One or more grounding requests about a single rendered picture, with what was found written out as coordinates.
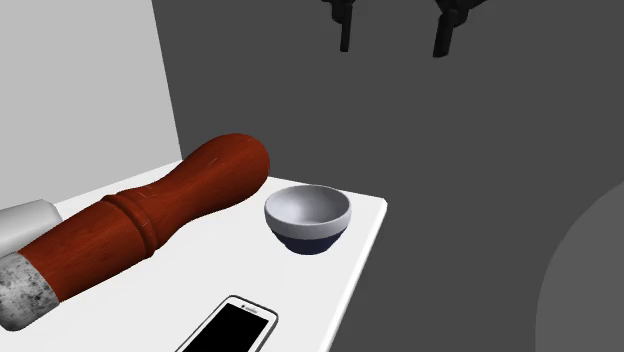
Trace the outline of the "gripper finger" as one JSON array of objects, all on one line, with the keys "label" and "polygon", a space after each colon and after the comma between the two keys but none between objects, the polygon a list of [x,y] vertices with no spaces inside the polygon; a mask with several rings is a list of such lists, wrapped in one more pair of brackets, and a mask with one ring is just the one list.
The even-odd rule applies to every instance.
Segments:
[{"label": "gripper finger", "polygon": [[321,0],[331,5],[331,17],[341,25],[340,51],[348,52],[351,38],[351,24],[354,0]]},{"label": "gripper finger", "polygon": [[433,57],[442,58],[449,54],[455,28],[464,24],[472,9],[487,0],[434,0],[440,10],[434,40]]}]

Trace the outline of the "white bowl with dark base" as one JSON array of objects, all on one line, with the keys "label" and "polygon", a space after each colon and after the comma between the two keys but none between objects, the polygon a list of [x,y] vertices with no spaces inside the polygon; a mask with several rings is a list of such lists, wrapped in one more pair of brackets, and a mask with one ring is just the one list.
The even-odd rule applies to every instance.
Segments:
[{"label": "white bowl with dark base", "polygon": [[291,252],[317,255],[327,251],[348,228],[352,203],[341,191],[323,185],[296,185],[271,194],[265,221]]}]

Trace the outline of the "white table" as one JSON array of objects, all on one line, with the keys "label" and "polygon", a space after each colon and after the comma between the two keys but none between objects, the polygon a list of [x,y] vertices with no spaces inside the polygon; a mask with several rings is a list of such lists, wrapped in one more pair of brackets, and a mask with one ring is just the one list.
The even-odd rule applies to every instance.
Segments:
[{"label": "white table", "polygon": [[351,194],[340,239],[298,255],[264,217],[266,199],[286,185],[269,178],[249,199],[186,224],[152,257],[28,327],[0,328],[0,352],[175,352],[233,294],[278,315],[260,352],[329,352],[387,204]]}]

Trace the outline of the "red wooden pepper mill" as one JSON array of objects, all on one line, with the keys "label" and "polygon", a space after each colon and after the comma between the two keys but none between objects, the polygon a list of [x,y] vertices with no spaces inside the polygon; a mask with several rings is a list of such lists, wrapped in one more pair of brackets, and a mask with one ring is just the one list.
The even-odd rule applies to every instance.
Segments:
[{"label": "red wooden pepper mill", "polygon": [[251,197],[269,171],[259,140],[226,134],[160,180],[104,196],[0,258],[0,327],[19,331],[151,257],[185,224]]}]

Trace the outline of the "white smartphone with black screen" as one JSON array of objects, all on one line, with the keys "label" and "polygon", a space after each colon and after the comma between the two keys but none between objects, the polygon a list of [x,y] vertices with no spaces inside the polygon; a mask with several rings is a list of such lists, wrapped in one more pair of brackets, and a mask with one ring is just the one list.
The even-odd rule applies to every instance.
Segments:
[{"label": "white smartphone with black screen", "polygon": [[273,309],[232,294],[174,352],[261,352],[278,322]]}]

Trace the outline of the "white rounded object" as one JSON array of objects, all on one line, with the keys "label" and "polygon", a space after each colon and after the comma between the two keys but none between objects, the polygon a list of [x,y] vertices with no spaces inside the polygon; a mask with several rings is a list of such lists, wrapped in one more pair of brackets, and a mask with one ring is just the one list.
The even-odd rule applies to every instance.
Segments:
[{"label": "white rounded object", "polygon": [[61,222],[57,208],[43,199],[0,209],[0,257],[20,250]]}]

